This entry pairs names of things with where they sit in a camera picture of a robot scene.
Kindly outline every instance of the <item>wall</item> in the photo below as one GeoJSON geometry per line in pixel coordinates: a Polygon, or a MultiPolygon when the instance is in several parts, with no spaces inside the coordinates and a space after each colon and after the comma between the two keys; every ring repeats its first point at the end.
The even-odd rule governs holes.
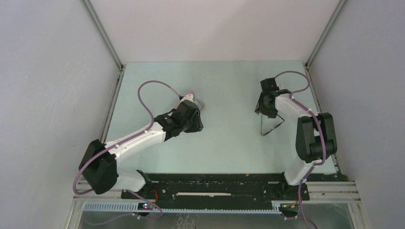
{"type": "Polygon", "coordinates": [[[79,0],[0,6],[0,228],[62,228],[117,76],[79,0]]]}
{"type": "Polygon", "coordinates": [[[311,66],[376,229],[405,228],[405,1],[351,0],[311,66]]]}
{"type": "Polygon", "coordinates": [[[94,0],[121,61],[306,60],[338,0],[94,0]]]}

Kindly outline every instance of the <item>white tabletop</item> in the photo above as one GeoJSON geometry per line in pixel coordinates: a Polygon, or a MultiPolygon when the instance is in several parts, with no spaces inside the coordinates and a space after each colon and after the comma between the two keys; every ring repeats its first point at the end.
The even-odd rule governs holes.
{"type": "MultiPolygon", "coordinates": [[[[167,142],[149,147],[124,163],[125,169],[149,173],[281,173],[294,157],[296,124],[285,122],[266,136],[260,135],[260,116],[254,113],[260,81],[277,73],[294,70],[304,73],[296,61],[232,62],[150,62],[129,63],[119,90],[107,141],[128,135],[150,122],[138,101],[138,87],[148,80],[163,81],[180,94],[195,91],[206,107],[199,133],[181,133],[167,142]]],[[[280,88],[290,91],[305,87],[305,79],[288,73],[277,78],[280,88]]],[[[160,84],[141,90],[154,116],[168,112],[178,97],[160,84]]],[[[295,94],[306,106],[316,109],[311,91],[295,94]]],[[[279,123],[265,119],[265,127],[279,123]]],[[[335,173],[332,159],[314,170],[335,173]]]]}

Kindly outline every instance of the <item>gray wall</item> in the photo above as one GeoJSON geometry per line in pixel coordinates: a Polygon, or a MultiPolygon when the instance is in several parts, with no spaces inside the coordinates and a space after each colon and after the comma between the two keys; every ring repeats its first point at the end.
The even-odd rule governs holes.
{"type": "Polygon", "coordinates": [[[0,228],[61,228],[117,69],[79,0],[1,1],[0,53],[0,228]]]}
{"type": "Polygon", "coordinates": [[[376,229],[404,228],[405,1],[350,0],[311,72],[376,229]]]}

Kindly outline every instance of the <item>metal frame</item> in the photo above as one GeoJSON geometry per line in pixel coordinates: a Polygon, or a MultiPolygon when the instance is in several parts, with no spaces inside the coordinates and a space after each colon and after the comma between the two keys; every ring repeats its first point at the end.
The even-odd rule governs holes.
{"type": "MultiPolygon", "coordinates": [[[[114,92],[111,96],[111,100],[109,102],[109,109],[106,113],[103,127],[100,132],[99,139],[101,141],[105,141],[109,129],[109,125],[111,122],[112,114],[114,112],[114,107],[117,102],[117,97],[118,97],[118,92],[120,90],[120,86],[122,84],[122,78],[124,76],[124,65],[120,61],[110,39],[107,36],[107,33],[102,26],[96,11],[91,4],[90,0],[81,0],[83,3],[84,8],[86,11],[89,13],[89,16],[91,20],[93,21],[95,28],[97,29],[98,33],[100,34],[100,38],[108,48],[111,56],[113,57],[119,71],[118,71],[118,77],[117,77],[117,83],[114,88],[114,92]]],[[[347,0],[340,0],[338,5],[336,6],[333,14],[331,15],[321,37],[319,38],[316,46],[314,47],[308,61],[304,63],[304,68],[306,71],[307,76],[310,79],[310,87],[311,91],[316,103],[316,106],[319,111],[324,111],[321,102],[318,97],[318,93],[316,90],[316,86],[313,83],[313,79],[311,78],[310,74],[310,66],[313,63],[315,57],[317,56],[320,48],[322,47],[325,39],[329,35],[336,19],[338,16],[341,14],[344,6],[346,5],[347,0]]],[[[336,171],[342,173],[342,168],[339,167],[340,160],[338,157],[333,157],[333,160],[335,162],[335,167],[336,171]]],[[[362,207],[362,203],[360,200],[359,193],[356,188],[356,184],[354,182],[336,182],[336,181],[317,181],[317,182],[311,182],[307,181],[306,182],[308,186],[308,192],[309,192],[309,201],[305,201],[305,203],[345,203],[348,205],[352,222],[354,225],[355,229],[365,229],[369,228],[369,223],[367,220],[367,216],[364,212],[364,209],[362,207]]],[[[79,190],[85,190],[89,189],[89,185],[87,184],[86,181],[80,181],[78,184],[78,189],[79,190]]],[[[105,194],[102,195],[96,195],[95,193],[88,193],[83,196],[74,196],[72,200],[72,204],[69,210],[69,214],[65,223],[65,229],[77,229],[80,224],[80,219],[81,215],[84,210],[90,210],[88,208],[88,204],[93,204],[92,206],[94,207],[96,204],[103,204],[105,203],[110,203],[111,205],[122,205],[122,204],[130,204],[133,205],[134,203],[141,202],[141,200],[133,199],[133,200],[128,200],[128,199],[121,199],[121,191],[113,190],[109,191],[105,194]]],[[[288,204],[288,203],[294,203],[294,201],[272,201],[272,204],[276,206],[274,208],[274,211],[258,211],[257,213],[278,213],[278,206],[281,204],[288,204]]],[[[165,209],[165,212],[184,212],[183,209],[165,209]]],[[[225,211],[207,211],[207,212],[212,212],[212,213],[218,213],[218,212],[225,212],[225,211]]],[[[255,211],[247,211],[246,213],[255,213],[255,211]]]]}

